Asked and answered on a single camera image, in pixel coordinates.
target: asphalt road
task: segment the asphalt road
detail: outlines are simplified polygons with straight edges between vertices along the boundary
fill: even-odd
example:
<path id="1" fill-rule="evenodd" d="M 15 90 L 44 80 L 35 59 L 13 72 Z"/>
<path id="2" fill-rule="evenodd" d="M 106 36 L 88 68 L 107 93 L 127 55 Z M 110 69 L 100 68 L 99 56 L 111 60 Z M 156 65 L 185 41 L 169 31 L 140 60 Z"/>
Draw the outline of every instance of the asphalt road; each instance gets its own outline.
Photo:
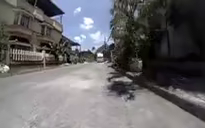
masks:
<path id="1" fill-rule="evenodd" d="M 0 128 L 205 128 L 205 122 L 94 63 L 0 79 Z"/>

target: balcony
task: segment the balcony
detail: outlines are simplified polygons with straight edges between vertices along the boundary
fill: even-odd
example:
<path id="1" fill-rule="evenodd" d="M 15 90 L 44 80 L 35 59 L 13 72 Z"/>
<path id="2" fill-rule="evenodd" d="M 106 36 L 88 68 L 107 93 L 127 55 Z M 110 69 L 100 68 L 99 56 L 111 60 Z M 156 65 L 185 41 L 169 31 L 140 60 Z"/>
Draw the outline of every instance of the balcony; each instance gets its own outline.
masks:
<path id="1" fill-rule="evenodd" d="M 6 27 L 6 31 L 10 33 L 10 35 L 20 35 L 25 36 L 25 38 L 29 38 L 32 35 L 32 30 L 21 26 L 21 25 L 9 25 Z"/>
<path id="2" fill-rule="evenodd" d="M 33 15 L 36 19 L 42 21 L 42 22 L 47 22 L 48 24 L 52 25 L 56 30 L 59 32 L 63 31 L 63 26 L 59 22 L 57 22 L 54 19 L 51 19 L 47 15 L 44 14 L 44 12 L 37 8 L 34 7 L 33 5 L 29 4 L 28 2 L 24 0 L 18 0 L 17 1 L 17 6 L 27 12 L 29 12 L 31 15 Z"/>

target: sidewalk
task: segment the sidewalk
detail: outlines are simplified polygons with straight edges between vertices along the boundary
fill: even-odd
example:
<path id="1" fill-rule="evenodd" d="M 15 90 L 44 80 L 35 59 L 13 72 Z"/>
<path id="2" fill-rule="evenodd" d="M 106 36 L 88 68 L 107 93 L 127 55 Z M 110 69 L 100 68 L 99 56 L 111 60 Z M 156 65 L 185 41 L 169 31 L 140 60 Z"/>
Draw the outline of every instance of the sidewalk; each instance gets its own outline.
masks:
<path id="1" fill-rule="evenodd" d="M 132 79 L 140 86 L 151 90 L 155 94 L 169 100 L 183 110 L 205 121 L 205 93 L 190 92 L 179 88 L 174 89 L 171 88 L 172 85 L 169 85 L 170 87 L 166 88 L 157 84 L 155 81 L 148 80 L 142 73 L 125 72 L 118 69 L 116 70 L 122 74 L 125 74 L 128 78 Z"/>
<path id="2" fill-rule="evenodd" d="M 58 68 L 60 66 L 64 66 L 64 65 L 49 65 L 46 68 L 43 68 L 43 66 L 40 66 L 40 65 L 11 67 L 8 73 L 0 74 L 0 78 L 20 75 L 20 74 L 25 74 L 25 73 L 31 73 L 31 72 L 38 72 L 42 70 L 49 70 L 49 69 Z"/>

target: roof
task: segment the roof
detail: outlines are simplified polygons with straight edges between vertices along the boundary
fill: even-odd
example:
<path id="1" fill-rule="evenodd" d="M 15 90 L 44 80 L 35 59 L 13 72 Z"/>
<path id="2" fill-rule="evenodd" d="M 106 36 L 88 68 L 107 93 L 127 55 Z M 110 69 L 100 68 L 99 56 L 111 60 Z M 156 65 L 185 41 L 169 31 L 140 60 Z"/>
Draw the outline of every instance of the roof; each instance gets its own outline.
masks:
<path id="1" fill-rule="evenodd" d="M 69 38 L 67 38 L 67 37 L 65 37 L 65 36 L 62 36 L 62 40 L 63 40 L 64 42 L 67 40 L 68 42 L 70 42 L 71 46 L 80 46 L 79 43 L 76 43 L 76 42 L 70 40 Z"/>
<path id="2" fill-rule="evenodd" d="M 31 4 L 34 4 L 34 0 L 28 0 Z M 45 15 L 49 17 L 65 14 L 57 5 L 51 0 L 37 0 L 37 7 L 42 9 Z"/>

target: white cloud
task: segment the white cloud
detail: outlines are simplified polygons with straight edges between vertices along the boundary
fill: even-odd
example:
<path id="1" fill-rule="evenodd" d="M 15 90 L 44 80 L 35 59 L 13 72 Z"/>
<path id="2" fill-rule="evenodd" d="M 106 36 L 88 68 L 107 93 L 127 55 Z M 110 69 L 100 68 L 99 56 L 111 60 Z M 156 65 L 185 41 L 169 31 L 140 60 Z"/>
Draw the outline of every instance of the white cloud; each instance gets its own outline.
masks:
<path id="1" fill-rule="evenodd" d="M 89 29 L 93 28 L 93 24 L 94 24 L 94 21 L 92 18 L 84 17 L 83 23 L 80 24 L 80 28 L 89 30 Z"/>
<path id="2" fill-rule="evenodd" d="M 80 36 L 81 36 L 81 38 L 86 39 L 85 35 L 81 34 Z"/>
<path id="3" fill-rule="evenodd" d="M 81 7 L 78 7 L 78 8 L 76 8 L 75 10 L 74 10 L 74 15 L 76 15 L 76 14 L 78 14 L 78 13 L 80 13 L 82 11 L 82 8 Z"/>
<path id="4" fill-rule="evenodd" d="M 81 39 L 81 37 L 79 37 L 79 36 L 75 36 L 75 37 L 74 37 L 74 40 L 77 41 L 78 43 L 81 43 L 81 42 L 82 42 L 82 39 Z"/>
<path id="5" fill-rule="evenodd" d="M 86 39 L 86 36 L 81 34 L 80 36 L 75 36 L 74 40 L 77 41 L 78 43 L 82 43 Z"/>
<path id="6" fill-rule="evenodd" d="M 94 43 L 98 44 L 98 43 L 103 43 L 104 42 L 104 34 L 101 33 L 101 31 L 97 31 L 95 33 L 91 33 L 89 34 L 90 38 L 92 38 L 94 40 Z"/>

